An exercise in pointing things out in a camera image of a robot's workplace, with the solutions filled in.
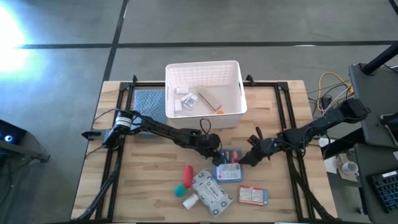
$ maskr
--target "blue towel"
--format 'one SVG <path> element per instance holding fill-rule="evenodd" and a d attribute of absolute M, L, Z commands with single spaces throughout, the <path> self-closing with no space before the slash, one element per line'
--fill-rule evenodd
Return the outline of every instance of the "blue towel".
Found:
<path fill-rule="evenodd" d="M 164 90 L 135 90 L 134 91 L 134 110 L 144 116 L 150 116 L 160 123 L 166 123 L 165 91 Z M 134 120 L 134 124 L 141 123 L 141 119 Z M 141 132 L 138 135 L 144 138 L 156 138 L 156 134 Z"/>

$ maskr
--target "wooden tabletop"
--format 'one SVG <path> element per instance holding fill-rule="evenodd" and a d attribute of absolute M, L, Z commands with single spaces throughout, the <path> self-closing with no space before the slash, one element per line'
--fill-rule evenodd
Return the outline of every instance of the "wooden tabletop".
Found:
<path fill-rule="evenodd" d="M 301 127 L 312 120 L 304 82 L 300 80 L 287 82 L 289 83 L 296 123 L 298 127 Z M 96 116 L 116 107 L 119 84 L 120 82 L 104 82 Z M 264 138 L 274 137 L 276 133 L 281 131 L 274 89 L 270 87 L 245 87 L 245 92 L 248 111 L 243 116 L 239 126 L 232 129 L 211 130 L 212 133 L 220 135 L 224 148 L 240 147 L 244 151 L 249 151 L 251 145 L 246 140 L 250 135 L 256 133 L 254 129 L 256 126 L 261 128 Z M 281 94 L 282 100 L 284 100 L 285 97 L 282 92 Z M 284 111 L 285 119 L 289 125 L 285 102 Z M 108 113 L 98 119 L 93 127 L 98 129 L 110 128 L 113 117 L 114 113 Z M 99 140 L 90 142 L 87 153 L 96 149 L 100 144 Z M 101 149 L 85 160 L 72 218 L 81 215 L 98 193 L 105 158 L 106 150 Z M 309 146 L 304 161 L 311 191 L 326 210 L 336 216 L 335 203 L 319 147 Z M 214 168 L 211 158 L 205 160 L 193 149 L 178 147 L 171 140 L 162 137 L 144 139 L 139 136 L 127 136 L 113 221 L 297 221 L 285 153 L 274 154 L 271 161 L 264 159 L 256 167 L 244 166 L 243 182 L 221 184 L 225 191 L 234 197 L 234 202 L 217 218 L 211 216 L 202 202 L 198 202 L 191 210 L 187 210 L 182 205 L 185 198 L 175 197 L 174 188 L 182 183 L 185 164 L 192 165 L 194 173 L 202 169 L 213 170 Z M 259 207 L 238 203 L 238 185 L 267 189 L 269 193 L 268 206 Z M 302 192 L 300 197 L 304 213 L 307 214 Z M 106 198 L 105 201 L 104 217 L 108 210 L 108 199 Z"/>

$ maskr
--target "white basket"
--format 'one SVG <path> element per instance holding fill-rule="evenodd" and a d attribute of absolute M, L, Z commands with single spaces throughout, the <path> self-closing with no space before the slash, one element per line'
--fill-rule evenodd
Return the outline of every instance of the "white basket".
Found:
<path fill-rule="evenodd" d="M 198 96 L 201 86 L 214 94 L 221 103 L 224 114 L 216 114 L 198 96 L 191 111 L 174 112 L 174 99 L 183 97 L 175 92 L 177 87 L 188 86 L 190 92 Z M 238 125 L 248 110 L 244 94 L 241 70 L 237 61 L 176 63 L 166 67 L 166 116 L 176 128 L 200 129 L 199 121 L 207 118 L 212 128 L 233 128 Z"/>

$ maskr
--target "gray floor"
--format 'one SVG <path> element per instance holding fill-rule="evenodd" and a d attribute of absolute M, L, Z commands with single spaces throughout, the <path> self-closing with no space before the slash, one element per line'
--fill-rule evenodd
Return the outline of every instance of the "gray floor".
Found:
<path fill-rule="evenodd" d="M 110 44 L 123 0 L 5 0 L 0 48 L 10 44 Z M 387 0 L 130 0 L 120 43 L 394 40 L 398 16 Z M 118 49 L 110 80 L 163 80 L 169 63 L 237 60 L 258 80 L 304 80 L 307 90 L 333 71 L 368 62 L 387 46 Z M 109 49 L 0 51 L 0 119 L 29 130 L 49 150 L 48 164 L 30 168 L 10 223 L 69 219 Z M 389 64 L 398 64 L 393 59 Z M 325 77 L 323 85 L 338 83 Z M 341 87 L 331 94 L 336 96 Z M 341 125 L 341 137 L 355 125 Z M 339 217 L 366 221 L 358 190 L 331 182 Z"/>

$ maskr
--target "white plastic basket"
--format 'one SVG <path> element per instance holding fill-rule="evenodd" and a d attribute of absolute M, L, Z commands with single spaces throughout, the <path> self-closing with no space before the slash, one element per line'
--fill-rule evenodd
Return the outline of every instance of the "white plastic basket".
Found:
<path fill-rule="evenodd" d="M 198 101 L 191 111 L 183 108 L 182 112 L 175 113 L 174 99 L 183 96 L 176 94 L 175 89 L 183 86 L 188 86 Z M 201 86 L 219 99 L 224 114 L 216 114 L 200 98 L 197 90 Z M 165 89 L 166 116 L 176 128 L 200 129 L 202 118 L 209 119 L 212 128 L 233 128 L 248 110 L 237 61 L 170 64 L 166 67 Z"/>

